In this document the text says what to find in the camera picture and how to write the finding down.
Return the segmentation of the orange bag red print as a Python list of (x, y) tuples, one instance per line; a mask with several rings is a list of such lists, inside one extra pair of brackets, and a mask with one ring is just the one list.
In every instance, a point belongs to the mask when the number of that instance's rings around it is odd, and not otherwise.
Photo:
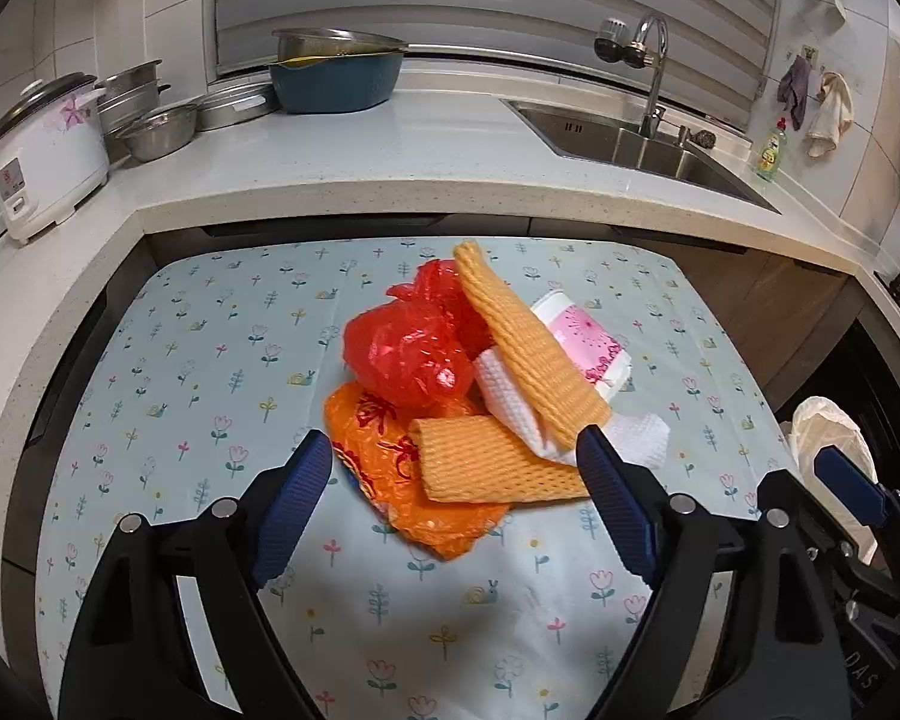
[(499, 525), (507, 504), (442, 504), (425, 494), (411, 416), (365, 390), (343, 383), (325, 400), (326, 432), (334, 453), (356, 478), (368, 504), (409, 543), (440, 559), (463, 556)]

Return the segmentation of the pink white paper cup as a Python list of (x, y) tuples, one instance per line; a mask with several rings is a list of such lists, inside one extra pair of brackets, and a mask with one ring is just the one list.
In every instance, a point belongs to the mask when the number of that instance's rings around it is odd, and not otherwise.
[(587, 310), (562, 291), (544, 294), (532, 304), (532, 312), (582, 372), (587, 382), (611, 401), (631, 377), (632, 359)]

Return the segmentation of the orange foam fruit net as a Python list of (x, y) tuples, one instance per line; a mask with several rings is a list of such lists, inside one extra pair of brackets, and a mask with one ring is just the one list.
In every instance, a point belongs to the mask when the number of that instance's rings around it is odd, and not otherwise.
[(487, 265), (481, 247), (453, 249), (461, 288), (486, 322), (505, 366), (561, 449), (572, 449), (585, 427), (610, 422), (610, 405), (585, 380), (546, 325)]

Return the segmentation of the red plastic bag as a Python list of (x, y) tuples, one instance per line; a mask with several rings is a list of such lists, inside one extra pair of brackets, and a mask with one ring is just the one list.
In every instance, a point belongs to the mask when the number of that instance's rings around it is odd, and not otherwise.
[(475, 359), (494, 344), (451, 260), (429, 260), (388, 301), (347, 322), (343, 361), (372, 394), (401, 408), (430, 410), (470, 392)]

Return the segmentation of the bin with white liner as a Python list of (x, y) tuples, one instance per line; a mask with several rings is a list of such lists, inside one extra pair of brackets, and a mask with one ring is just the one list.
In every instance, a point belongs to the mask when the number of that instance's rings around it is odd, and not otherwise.
[(824, 505), (859, 546), (859, 558), (870, 564), (877, 552), (877, 540), (870, 527), (862, 525), (837, 499), (814, 471), (820, 450), (834, 445), (852, 461), (871, 483), (877, 483), (877, 468), (860, 427), (837, 403), (826, 397), (808, 397), (793, 411), (785, 431), (787, 445), (798, 473), (808, 491)]

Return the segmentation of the black built-in oven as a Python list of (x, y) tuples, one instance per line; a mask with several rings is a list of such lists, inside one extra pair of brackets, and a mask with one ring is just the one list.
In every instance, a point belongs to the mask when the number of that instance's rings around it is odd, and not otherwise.
[(834, 401), (862, 429), (881, 465), (900, 461), (900, 343), (891, 332), (855, 319), (790, 397), (774, 408), (792, 419), (809, 397)]

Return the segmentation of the floral light blue tablecloth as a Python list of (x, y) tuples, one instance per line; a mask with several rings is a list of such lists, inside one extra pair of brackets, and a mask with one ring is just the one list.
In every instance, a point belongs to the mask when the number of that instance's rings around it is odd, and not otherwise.
[[(260, 593), (328, 718), (585, 718), (650, 590), (589, 500), (493, 510), (442, 559), (379, 504), (422, 493), (409, 416), (359, 385), (343, 328), (445, 238), (304, 242), (203, 254), (133, 296), (89, 377), (48, 494), (37, 640), (59, 717), (64, 663), (119, 517), (201, 514), (283, 465), (318, 427), (340, 452), (289, 566)], [(662, 255), (609, 242), (482, 238), (526, 304), (562, 289), (631, 356), (614, 416), (658, 415), (668, 493), (756, 518), (758, 484), (795, 470), (758, 382), (704, 298)]]

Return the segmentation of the dark sink scrubber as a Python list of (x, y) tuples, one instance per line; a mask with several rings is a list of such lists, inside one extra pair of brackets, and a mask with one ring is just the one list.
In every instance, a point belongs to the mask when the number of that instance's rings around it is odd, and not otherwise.
[(705, 128), (701, 128), (701, 130), (692, 132), (689, 139), (692, 143), (696, 143), (699, 148), (704, 149), (712, 149), (717, 143), (717, 135), (715, 135), (715, 133), (713, 132), (710, 132), (710, 130), (706, 130)]

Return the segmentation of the small steel bowl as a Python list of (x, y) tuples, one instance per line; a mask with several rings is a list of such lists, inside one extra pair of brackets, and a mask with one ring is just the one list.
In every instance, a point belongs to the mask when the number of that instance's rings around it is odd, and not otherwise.
[(116, 139), (138, 163), (150, 163), (175, 153), (196, 135), (198, 107), (177, 104), (148, 115), (123, 128)]

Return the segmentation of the cream hanging cloth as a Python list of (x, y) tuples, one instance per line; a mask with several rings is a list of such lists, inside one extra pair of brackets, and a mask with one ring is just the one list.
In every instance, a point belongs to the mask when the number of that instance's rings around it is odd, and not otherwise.
[(854, 123), (854, 94), (837, 71), (821, 75), (820, 107), (806, 134), (806, 156), (822, 160), (836, 151), (845, 132)]

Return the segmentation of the steel plate stack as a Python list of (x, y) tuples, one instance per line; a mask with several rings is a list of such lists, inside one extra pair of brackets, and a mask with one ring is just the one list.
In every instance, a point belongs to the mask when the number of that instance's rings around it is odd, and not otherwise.
[(216, 89), (196, 101), (196, 130), (209, 132), (255, 121), (279, 109), (271, 83), (244, 83)]

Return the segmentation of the purple hanging cloth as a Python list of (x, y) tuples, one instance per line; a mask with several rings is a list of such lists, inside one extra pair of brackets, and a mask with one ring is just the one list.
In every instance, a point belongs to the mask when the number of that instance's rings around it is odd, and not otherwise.
[(777, 85), (777, 101), (784, 106), (795, 132), (802, 128), (805, 121), (810, 71), (808, 60), (802, 54), (797, 54)]

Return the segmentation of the dark blue basin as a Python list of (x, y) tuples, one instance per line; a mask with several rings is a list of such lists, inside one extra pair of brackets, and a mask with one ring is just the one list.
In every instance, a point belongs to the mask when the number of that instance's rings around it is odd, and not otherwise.
[(287, 114), (349, 114), (390, 99), (403, 65), (401, 52), (286, 60), (269, 66)]

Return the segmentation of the stacked steel pots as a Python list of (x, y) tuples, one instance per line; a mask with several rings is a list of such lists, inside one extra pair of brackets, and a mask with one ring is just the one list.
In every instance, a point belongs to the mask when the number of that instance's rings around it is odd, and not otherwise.
[(95, 83), (102, 91), (97, 109), (105, 137), (115, 135), (159, 106), (160, 93), (169, 89), (169, 85), (159, 83), (160, 64), (160, 59), (148, 60)]

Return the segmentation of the steel bowl in basin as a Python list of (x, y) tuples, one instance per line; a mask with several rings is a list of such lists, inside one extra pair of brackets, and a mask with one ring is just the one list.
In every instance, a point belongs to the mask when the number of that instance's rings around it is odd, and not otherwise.
[(338, 59), (349, 55), (404, 54), (408, 44), (375, 32), (344, 28), (275, 29), (279, 64)]

